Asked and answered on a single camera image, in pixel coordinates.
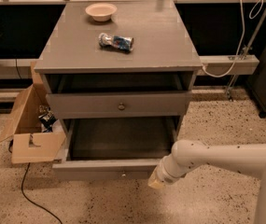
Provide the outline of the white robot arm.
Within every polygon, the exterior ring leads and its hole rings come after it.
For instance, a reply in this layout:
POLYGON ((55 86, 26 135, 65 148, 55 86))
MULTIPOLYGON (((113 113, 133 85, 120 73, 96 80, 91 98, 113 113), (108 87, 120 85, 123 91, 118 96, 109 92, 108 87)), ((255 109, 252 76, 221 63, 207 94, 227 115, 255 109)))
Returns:
POLYGON ((266 144, 208 146, 179 140, 163 157, 148 180, 154 189, 172 185, 202 165, 211 165, 260 180, 254 224, 266 224, 266 144))

